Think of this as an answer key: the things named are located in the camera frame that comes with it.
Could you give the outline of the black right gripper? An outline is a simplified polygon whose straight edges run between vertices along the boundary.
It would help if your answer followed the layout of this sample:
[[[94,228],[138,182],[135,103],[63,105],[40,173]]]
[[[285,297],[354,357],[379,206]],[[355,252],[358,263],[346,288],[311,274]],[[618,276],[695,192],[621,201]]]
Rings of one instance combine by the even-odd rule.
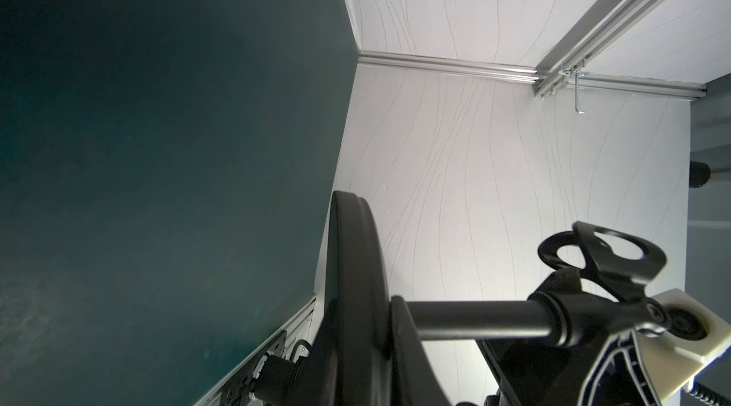
[[[407,302],[390,303],[392,405],[449,405]],[[651,380],[634,332],[601,332],[571,347],[532,339],[477,342],[498,383],[487,405],[649,405]]]

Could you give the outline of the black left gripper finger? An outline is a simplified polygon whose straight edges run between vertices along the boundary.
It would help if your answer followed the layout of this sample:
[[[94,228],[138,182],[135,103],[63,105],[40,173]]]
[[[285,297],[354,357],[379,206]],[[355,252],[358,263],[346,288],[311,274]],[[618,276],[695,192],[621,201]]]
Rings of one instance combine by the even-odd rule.
[[[340,303],[327,307],[312,349],[297,362],[268,356],[254,383],[257,400],[270,405],[333,405],[337,396]]]

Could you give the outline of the black microphone stand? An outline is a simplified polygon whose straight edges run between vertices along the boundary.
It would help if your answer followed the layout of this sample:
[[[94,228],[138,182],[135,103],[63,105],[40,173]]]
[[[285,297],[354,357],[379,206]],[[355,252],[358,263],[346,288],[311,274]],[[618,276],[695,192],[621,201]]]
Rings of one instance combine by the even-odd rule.
[[[577,221],[544,240],[550,275],[525,301],[413,301],[407,306],[428,339],[532,339],[571,347],[605,332],[658,337],[669,324],[646,287],[666,265],[652,242],[630,237],[636,260],[614,253],[614,231]],[[352,193],[331,198],[326,302],[340,303],[337,396],[333,405],[392,405],[390,303],[378,230],[369,204]]]

